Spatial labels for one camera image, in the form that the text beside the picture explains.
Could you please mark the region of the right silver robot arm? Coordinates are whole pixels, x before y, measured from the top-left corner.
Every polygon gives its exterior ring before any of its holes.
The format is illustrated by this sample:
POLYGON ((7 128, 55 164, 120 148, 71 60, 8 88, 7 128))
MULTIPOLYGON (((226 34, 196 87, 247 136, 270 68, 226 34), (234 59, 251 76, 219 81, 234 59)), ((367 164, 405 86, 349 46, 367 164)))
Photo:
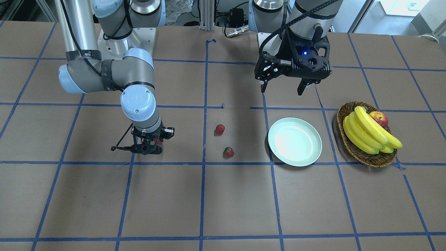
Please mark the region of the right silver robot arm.
POLYGON ((163 26, 163 0, 56 0, 67 63, 59 67, 62 88, 72 94, 121 92, 132 124, 133 145, 111 147, 136 154, 160 154, 174 136, 155 100, 155 67, 143 32, 163 26))

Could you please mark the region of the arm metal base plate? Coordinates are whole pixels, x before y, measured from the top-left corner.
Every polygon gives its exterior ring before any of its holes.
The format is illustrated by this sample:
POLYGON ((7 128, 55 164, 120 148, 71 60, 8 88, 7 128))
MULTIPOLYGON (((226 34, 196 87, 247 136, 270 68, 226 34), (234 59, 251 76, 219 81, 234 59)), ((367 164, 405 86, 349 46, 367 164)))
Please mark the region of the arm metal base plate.
MULTIPOLYGON (((270 33, 258 33, 257 40, 258 46, 263 43, 263 41, 270 35, 270 33)), ((279 51, 281 39, 279 35, 274 36, 271 40, 269 40, 266 45, 263 47, 264 52, 268 52, 270 55, 276 55, 279 51)))
POLYGON ((136 28, 126 38, 105 40, 104 32, 101 31, 97 44, 102 59, 122 59, 127 55, 139 56, 154 67, 152 54, 155 36, 155 28, 136 28))

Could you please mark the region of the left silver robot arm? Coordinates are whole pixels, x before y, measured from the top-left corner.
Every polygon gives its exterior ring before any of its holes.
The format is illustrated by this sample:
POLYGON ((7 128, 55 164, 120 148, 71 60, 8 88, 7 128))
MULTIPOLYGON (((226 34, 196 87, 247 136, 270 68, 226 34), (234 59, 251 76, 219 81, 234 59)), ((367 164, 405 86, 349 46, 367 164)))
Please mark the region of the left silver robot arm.
POLYGON ((254 75, 261 92, 279 76, 300 78, 298 95, 332 73, 328 32, 341 0, 250 0, 248 26, 267 33, 259 41, 254 75))

